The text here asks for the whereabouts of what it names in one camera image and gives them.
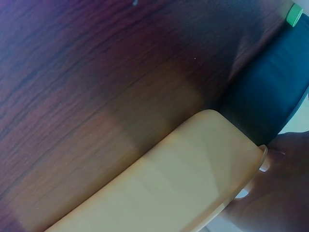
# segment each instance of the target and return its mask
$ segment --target dark wood surface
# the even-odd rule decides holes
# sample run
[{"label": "dark wood surface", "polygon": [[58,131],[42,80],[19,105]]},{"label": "dark wood surface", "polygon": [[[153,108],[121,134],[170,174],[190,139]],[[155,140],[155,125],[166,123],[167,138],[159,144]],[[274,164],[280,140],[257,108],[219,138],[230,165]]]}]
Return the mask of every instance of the dark wood surface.
[{"label": "dark wood surface", "polygon": [[0,231],[43,231],[215,107],[291,5],[1,1]]}]

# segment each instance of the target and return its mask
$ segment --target human hand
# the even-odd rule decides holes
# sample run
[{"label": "human hand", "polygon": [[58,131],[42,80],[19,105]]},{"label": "human hand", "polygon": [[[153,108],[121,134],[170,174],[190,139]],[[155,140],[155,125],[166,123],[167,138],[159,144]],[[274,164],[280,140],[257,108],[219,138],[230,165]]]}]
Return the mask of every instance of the human hand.
[{"label": "human hand", "polygon": [[309,229],[309,131],[278,135],[269,145],[269,169],[250,182],[249,194],[222,215],[244,232]]}]

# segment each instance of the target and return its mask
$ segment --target wooden table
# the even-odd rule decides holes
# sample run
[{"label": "wooden table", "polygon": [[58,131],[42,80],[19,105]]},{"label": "wooden table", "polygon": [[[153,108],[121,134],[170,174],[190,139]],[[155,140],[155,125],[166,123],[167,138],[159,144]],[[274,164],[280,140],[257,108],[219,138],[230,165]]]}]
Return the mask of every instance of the wooden table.
[{"label": "wooden table", "polygon": [[291,5],[1,1],[0,231],[43,231],[215,107]]}]

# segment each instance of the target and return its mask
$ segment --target yellow plastic object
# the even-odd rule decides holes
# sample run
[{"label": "yellow plastic object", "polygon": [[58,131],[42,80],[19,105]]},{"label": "yellow plastic object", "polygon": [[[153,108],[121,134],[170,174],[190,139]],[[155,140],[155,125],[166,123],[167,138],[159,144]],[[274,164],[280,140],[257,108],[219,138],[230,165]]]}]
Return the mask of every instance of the yellow plastic object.
[{"label": "yellow plastic object", "polygon": [[202,111],[48,232],[197,232],[246,186],[259,149],[218,112]]}]

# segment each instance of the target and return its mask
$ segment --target green plastic piece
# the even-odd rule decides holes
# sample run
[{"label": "green plastic piece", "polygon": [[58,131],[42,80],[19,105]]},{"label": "green plastic piece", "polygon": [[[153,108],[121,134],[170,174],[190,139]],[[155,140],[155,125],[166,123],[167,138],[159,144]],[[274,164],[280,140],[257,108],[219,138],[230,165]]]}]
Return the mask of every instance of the green plastic piece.
[{"label": "green plastic piece", "polygon": [[286,18],[286,21],[292,26],[295,27],[297,22],[299,21],[304,9],[301,8],[301,6],[294,3],[294,5],[291,7],[288,16]]}]

